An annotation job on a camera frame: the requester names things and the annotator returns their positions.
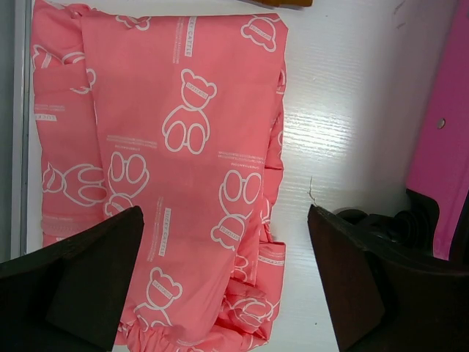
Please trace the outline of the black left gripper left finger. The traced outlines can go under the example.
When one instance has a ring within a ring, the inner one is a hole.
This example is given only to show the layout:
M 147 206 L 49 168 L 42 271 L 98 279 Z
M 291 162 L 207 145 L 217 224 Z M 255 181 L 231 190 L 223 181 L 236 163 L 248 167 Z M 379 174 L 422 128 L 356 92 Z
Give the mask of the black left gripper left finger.
M 2 351 L 111 351 L 144 229 L 140 207 L 1 264 Z

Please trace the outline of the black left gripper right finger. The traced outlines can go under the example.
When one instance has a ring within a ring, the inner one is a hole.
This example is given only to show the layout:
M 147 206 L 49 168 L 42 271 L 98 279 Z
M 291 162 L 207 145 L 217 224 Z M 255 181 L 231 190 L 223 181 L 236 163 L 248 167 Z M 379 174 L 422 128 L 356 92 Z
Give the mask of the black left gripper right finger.
M 468 267 L 311 206 L 314 256 L 340 351 L 467 351 Z

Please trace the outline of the pink hard-shell suitcase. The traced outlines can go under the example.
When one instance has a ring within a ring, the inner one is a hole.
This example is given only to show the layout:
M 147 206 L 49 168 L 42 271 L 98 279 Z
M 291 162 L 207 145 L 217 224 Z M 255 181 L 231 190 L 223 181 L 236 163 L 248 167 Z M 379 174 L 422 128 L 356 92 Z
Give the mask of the pink hard-shell suitcase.
M 424 254 L 468 263 L 468 2 L 458 1 L 395 216 L 338 216 Z

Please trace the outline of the pink bear-print garment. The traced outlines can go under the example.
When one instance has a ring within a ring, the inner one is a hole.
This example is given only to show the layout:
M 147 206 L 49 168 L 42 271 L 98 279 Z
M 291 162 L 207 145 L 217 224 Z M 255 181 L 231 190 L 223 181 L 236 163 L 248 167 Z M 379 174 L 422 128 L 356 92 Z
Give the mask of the pink bear-print garment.
M 286 259 L 270 217 L 284 171 L 287 34 L 276 13 L 134 18 L 35 2 L 44 245 L 143 213 L 117 345 L 268 343 Z

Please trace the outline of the brown garment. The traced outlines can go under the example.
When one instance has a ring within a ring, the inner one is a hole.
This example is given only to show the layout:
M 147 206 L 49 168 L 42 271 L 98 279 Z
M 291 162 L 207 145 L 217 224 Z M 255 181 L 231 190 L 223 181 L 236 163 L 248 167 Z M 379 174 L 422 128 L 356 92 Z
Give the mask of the brown garment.
M 271 7 L 293 7 L 304 8 L 311 7 L 313 0 L 253 0 L 258 4 L 263 4 Z

